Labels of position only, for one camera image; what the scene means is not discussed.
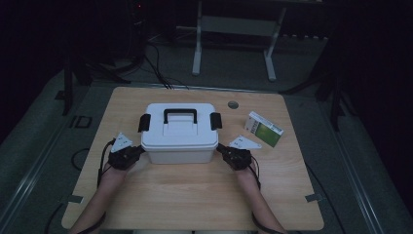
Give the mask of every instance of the black handle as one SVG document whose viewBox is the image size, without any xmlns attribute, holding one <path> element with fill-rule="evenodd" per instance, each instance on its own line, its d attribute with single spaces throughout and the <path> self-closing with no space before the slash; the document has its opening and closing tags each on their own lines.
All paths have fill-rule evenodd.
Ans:
<svg viewBox="0 0 413 234">
<path fill-rule="evenodd" d="M 194 124 L 198 124 L 197 121 L 197 110 L 196 109 L 165 109 L 164 110 L 164 124 L 168 123 L 168 114 L 170 113 L 190 113 L 194 115 Z"/>
<path fill-rule="evenodd" d="M 140 121 L 139 121 L 139 128 L 137 130 L 138 133 L 141 133 L 143 131 L 149 131 L 149 126 L 151 125 L 151 115 L 150 114 L 144 114 L 140 116 Z"/>
<path fill-rule="evenodd" d="M 221 114 L 212 112 L 209 114 L 210 118 L 210 129 L 211 130 L 217 130 L 217 129 L 222 129 L 222 121 L 221 121 Z"/>
</svg>

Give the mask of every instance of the white card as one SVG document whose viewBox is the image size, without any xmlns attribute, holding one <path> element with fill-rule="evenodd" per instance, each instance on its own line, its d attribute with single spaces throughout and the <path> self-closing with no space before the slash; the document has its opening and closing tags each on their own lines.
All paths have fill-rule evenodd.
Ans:
<svg viewBox="0 0 413 234">
<path fill-rule="evenodd" d="M 255 148 L 262 148 L 262 145 L 256 143 L 244 136 L 238 136 L 234 141 L 230 143 L 231 147 L 239 148 L 239 149 L 255 149 Z"/>
<path fill-rule="evenodd" d="M 112 145 L 110 152 L 114 153 L 131 145 L 132 141 L 122 133 L 119 133 L 118 137 L 116 137 L 115 143 L 113 143 Z"/>
</svg>

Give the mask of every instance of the white table frame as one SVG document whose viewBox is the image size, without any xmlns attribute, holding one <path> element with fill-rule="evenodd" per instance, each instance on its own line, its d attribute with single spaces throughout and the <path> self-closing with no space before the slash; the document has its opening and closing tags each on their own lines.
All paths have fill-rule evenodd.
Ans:
<svg viewBox="0 0 413 234">
<path fill-rule="evenodd" d="M 234 19 L 213 16 L 204 16 L 202 9 L 202 0 L 198 2 L 198 20 L 197 20 L 197 45 L 194 55 L 194 64 L 192 67 L 193 75 L 200 75 L 202 48 L 202 32 L 222 32 L 233 34 L 246 34 L 255 36 L 270 36 L 271 43 L 268 49 L 264 50 L 264 60 L 267 67 L 268 79 L 276 80 L 272 54 L 279 37 L 282 21 L 285 16 L 286 8 L 282 8 L 277 21 L 257 20 L 257 19 Z"/>
</svg>

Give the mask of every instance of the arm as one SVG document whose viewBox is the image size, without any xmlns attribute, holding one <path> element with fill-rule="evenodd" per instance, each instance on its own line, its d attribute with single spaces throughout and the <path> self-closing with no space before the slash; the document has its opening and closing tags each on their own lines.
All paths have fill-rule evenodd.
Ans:
<svg viewBox="0 0 413 234">
<path fill-rule="evenodd" d="M 267 228 L 286 233 L 265 201 L 265 198 L 262 196 L 252 171 L 249 168 L 246 168 L 244 170 L 235 171 L 235 174 L 240 188 L 259 223 Z M 266 232 L 259 229 L 258 233 L 264 234 Z"/>
<path fill-rule="evenodd" d="M 128 171 L 110 168 L 108 164 L 105 165 L 103 171 L 106 172 L 102 175 L 97 191 L 69 230 L 69 234 L 84 231 L 99 222 L 128 173 Z"/>
</svg>

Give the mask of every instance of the black glove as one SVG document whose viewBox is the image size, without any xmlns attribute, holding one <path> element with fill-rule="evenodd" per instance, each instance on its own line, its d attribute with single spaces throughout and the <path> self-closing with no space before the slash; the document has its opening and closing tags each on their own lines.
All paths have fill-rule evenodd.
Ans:
<svg viewBox="0 0 413 234">
<path fill-rule="evenodd" d="M 139 160 L 140 155 L 145 152 L 141 145 L 138 147 L 126 147 L 115 153 L 109 153 L 107 161 L 114 169 L 126 170 Z"/>
<path fill-rule="evenodd" d="M 246 169 L 251 163 L 251 152 L 246 149 L 227 147 L 218 143 L 216 150 L 222 154 L 222 159 L 235 171 Z"/>
</svg>

